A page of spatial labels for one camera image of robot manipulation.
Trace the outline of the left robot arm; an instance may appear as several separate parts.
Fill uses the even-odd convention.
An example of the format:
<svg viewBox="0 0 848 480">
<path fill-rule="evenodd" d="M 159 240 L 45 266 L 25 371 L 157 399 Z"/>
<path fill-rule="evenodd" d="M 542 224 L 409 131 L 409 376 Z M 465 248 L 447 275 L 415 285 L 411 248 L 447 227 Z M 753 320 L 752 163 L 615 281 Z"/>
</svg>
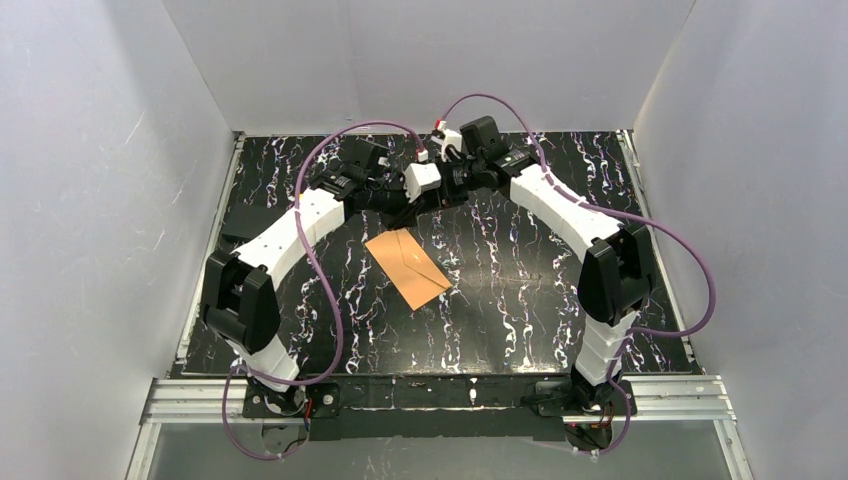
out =
<svg viewBox="0 0 848 480">
<path fill-rule="evenodd" d="M 315 244 L 354 214 L 373 211 L 391 219 L 414 218 L 442 185 L 423 148 L 401 173 L 390 171 L 388 150 L 358 140 L 352 155 L 312 180 L 300 174 L 294 205 L 254 239 L 212 252 L 205 266 L 200 318 L 241 358 L 244 371 L 266 389 L 287 394 L 310 385 L 279 336 L 277 291 L 302 259 L 318 263 Z"/>
</svg>

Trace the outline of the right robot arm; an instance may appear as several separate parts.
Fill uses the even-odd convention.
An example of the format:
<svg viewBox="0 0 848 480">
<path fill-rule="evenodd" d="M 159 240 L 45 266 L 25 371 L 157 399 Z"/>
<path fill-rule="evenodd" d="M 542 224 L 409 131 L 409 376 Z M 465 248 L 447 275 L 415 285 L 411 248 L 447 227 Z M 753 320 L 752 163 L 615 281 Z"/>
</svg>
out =
<svg viewBox="0 0 848 480">
<path fill-rule="evenodd" d="M 431 138 L 443 166 L 465 168 L 456 177 L 461 186 L 503 191 L 580 256 L 577 297 L 585 327 L 566 396 L 585 409 L 609 403 L 625 343 L 657 283 L 651 235 L 642 218 L 589 204 L 553 174 L 535 136 L 528 147 L 510 148 L 491 116 L 457 130 L 439 119 Z"/>
</svg>

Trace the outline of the orange brown envelope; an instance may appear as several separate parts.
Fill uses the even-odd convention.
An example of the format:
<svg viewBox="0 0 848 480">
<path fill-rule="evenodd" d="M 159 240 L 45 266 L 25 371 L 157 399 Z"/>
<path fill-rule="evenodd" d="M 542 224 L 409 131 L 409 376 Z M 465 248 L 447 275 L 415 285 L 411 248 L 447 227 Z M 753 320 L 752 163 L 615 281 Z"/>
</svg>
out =
<svg viewBox="0 0 848 480">
<path fill-rule="evenodd" d="M 452 287 L 407 229 L 385 231 L 367 241 L 365 247 L 412 310 Z"/>
</svg>

